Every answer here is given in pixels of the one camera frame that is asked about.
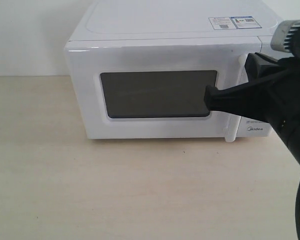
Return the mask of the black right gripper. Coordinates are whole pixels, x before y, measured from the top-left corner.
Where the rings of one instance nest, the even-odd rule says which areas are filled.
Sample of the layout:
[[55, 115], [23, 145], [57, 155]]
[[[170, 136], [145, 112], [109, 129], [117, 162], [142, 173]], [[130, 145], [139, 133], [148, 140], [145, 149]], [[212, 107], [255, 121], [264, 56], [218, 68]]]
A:
[[[223, 90], [206, 87], [206, 107], [269, 123], [300, 165], [300, 60], [278, 61], [256, 52], [247, 55], [244, 68], [248, 83]], [[276, 73], [273, 80], [259, 79]]]

